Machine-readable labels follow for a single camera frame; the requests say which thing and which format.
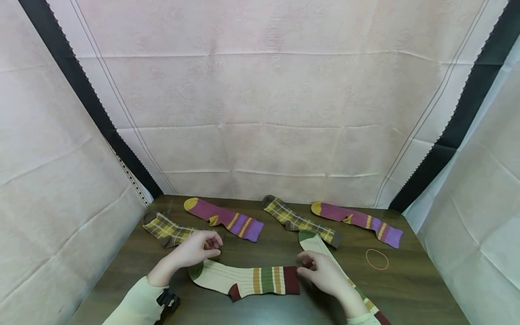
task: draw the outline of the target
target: light green sleeve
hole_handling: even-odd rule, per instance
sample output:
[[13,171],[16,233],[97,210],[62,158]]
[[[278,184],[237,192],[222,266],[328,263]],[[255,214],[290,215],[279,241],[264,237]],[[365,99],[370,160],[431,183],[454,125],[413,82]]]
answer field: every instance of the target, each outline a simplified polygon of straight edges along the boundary
[[161,318],[164,309],[164,306],[157,303],[164,288],[167,287],[153,287],[146,277],[142,277],[103,325],[153,325]]
[[347,319],[347,325],[381,325],[378,319],[371,313],[356,318]]

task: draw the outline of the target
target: plaid sock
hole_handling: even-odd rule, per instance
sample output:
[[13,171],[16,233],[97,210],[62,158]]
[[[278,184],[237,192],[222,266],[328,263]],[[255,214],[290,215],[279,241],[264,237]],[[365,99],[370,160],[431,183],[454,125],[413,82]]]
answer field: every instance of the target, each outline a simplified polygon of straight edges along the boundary
[[[144,224],[142,227],[145,228],[146,231],[152,234],[155,238],[157,238],[161,246],[164,248],[172,248],[180,245],[195,231],[208,230],[180,226],[174,222],[171,222],[161,213],[153,211],[145,214],[143,221]],[[222,238],[224,237],[223,233],[219,233],[219,235]]]
[[210,226],[224,225],[227,230],[240,238],[256,242],[264,224],[246,215],[212,205],[199,198],[184,202],[184,209],[210,223]]
[[340,245],[341,235],[334,230],[313,223],[292,211],[282,200],[272,195],[267,195],[262,203],[264,211],[276,218],[281,224],[285,225],[286,230],[311,230],[324,241],[337,248]]
[[350,285],[359,293],[359,295],[365,302],[368,311],[376,317],[376,319],[379,321],[381,325],[391,325],[390,322],[383,315],[383,313],[361,292],[361,290],[352,282],[352,280],[350,280],[347,274],[345,274],[339,263],[336,261],[334,256],[332,256],[331,252],[329,251],[327,246],[325,246],[325,244],[319,238],[319,236],[317,236],[315,233],[311,231],[302,230],[298,233],[298,240],[300,241],[300,246],[303,248],[304,251],[318,252],[330,257],[340,268],[341,272],[343,272],[343,275],[345,276],[345,278],[347,278],[348,283],[350,283]]
[[188,268],[197,285],[231,296],[233,302],[252,294],[300,294],[296,266],[237,268],[210,259]]
[[380,241],[393,248],[399,248],[402,230],[396,229],[368,214],[323,202],[314,202],[310,209],[314,214],[323,218],[338,222],[343,221],[349,225],[373,230]]

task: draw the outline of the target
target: cream striped sock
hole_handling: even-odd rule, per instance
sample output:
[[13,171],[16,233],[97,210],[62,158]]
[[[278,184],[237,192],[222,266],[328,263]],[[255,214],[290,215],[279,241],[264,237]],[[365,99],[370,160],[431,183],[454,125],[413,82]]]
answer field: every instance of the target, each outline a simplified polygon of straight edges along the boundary
[[371,302],[362,292],[361,290],[352,282],[352,280],[347,276],[345,271],[341,268],[341,265],[336,261],[334,256],[332,256],[332,253],[329,251],[323,240],[319,237],[319,235],[307,231],[307,230],[301,230],[298,233],[298,240],[300,241],[300,246],[303,248],[304,251],[313,251],[317,253],[321,253],[323,255],[326,255],[330,257],[331,260],[336,263],[336,265],[340,268],[341,272],[347,278],[348,283],[356,289],[357,292],[359,292],[359,295],[361,298],[363,298],[363,301],[365,302],[365,305],[370,313],[372,313],[379,321],[381,325],[390,324],[389,321],[385,318],[385,316],[379,311],[379,309],[374,305],[373,302]]
[[228,294],[233,302],[252,294],[300,294],[296,266],[238,268],[207,259],[188,272],[197,285]]

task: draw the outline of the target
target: rubber band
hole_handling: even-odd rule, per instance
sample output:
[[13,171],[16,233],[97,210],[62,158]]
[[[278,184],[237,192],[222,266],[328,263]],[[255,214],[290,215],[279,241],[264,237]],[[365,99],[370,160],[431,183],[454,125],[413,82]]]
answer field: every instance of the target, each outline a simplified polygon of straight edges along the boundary
[[[383,257],[386,259],[386,266],[385,266],[384,268],[378,268],[378,267],[375,267],[375,266],[372,265],[372,263],[370,263],[370,261],[368,260],[368,252],[370,252],[370,251],[374,251],[374,252],[377,252],[377,253],[383,255]],[[368,250],[366,251],[366,253],[365,253],[365,258],[367,259],[368,264],[369,264],[372,268],[374,268],[374,269],[376,269],[376,270],[379,270],[379,271],[383,271],[383,270],[388,269],[388,266],[390,265],[390,262],[388,261],[388,257],[386,257],[385,254],[381,253],[381,252],[378,251],[378,250],[374,250],[374,249],[371,249],[371,248],[368,249]]]

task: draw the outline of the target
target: white backdrop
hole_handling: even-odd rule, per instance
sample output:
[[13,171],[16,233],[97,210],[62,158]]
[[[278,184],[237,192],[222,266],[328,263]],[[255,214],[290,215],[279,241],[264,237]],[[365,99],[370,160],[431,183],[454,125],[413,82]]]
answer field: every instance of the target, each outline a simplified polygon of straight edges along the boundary
[[502,71],[500,91],[486,98],[490,106],[445,182],[406,213],[471,324],[520,319],[520,42],[513,52],[510,73]]
[[387,207],[506,0],[50,0],[166,193]]
[[145,204],[16,0],[0,2],[0,324],[65,324]]

